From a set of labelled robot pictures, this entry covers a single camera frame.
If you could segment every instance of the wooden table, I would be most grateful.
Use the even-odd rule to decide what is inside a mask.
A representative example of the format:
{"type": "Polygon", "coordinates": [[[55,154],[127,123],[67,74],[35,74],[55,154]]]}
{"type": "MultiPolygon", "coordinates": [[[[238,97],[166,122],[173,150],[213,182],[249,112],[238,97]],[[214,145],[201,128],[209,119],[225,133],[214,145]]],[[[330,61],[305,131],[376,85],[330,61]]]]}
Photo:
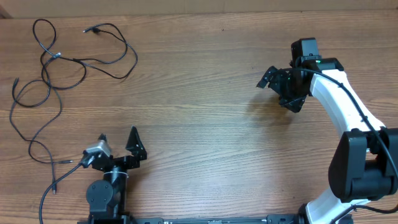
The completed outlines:
{"type": "MultiPolygon", "coordinates": [[[[87,79],[61,91],[61,117],[39,135],[54,158],[75,160],[56,166],[70,170],[81,152],[108,135],[116,156],[136,125],[149,153],[131,170],[127,209],[136,217],[258,217],[295,213],[328,187],[327,170],[337,133],[321,104],[309,98],[293,114],[277,105],[272,90],[255,88],[271,65],[288,67],[290,44],[316,37],[324,57],[336,57],[369,110],[388,127],[398,127],[398,11],[267,12],[179,16],[118,16],[51,19],[58,40],[53,52],[66,57],[116,58],[123,44],[82,30],[101,22],[116,24],[137,50],[139,62],[125,81],[88,69],[87,79]]],[[[9,123],[14,79],[40,77],[42,49],[32,35],[33,19],[0,20],[0,223],[38,223],[50,166],[27,155],[28,144],[9,123]]],[[[37,28],[49,44],[49,26],[37,28]]],[[[99,65],[123,75],[132,65],[99,65]]],[[[56,61],[54,84],[66,86],[81,74],[79,65],[56,61]]],[[[23,102],[40,101],[45,85],[29,89],[23,102]]],[[[32,136],[58,112],[54,94],[38,108],[18,106],[14,121],[32,136]]],[[[34,154],[47,158],[35,146],[34,154]]],[[[48,195],[46,223],[87,218],[85,192],[102,173],[79,169],[48,195]]],[[[398,197],[371,203],[391,208],[398,197]]],[[[360,210],[356,223],[396,223],[398,214],[360,210]]]]}

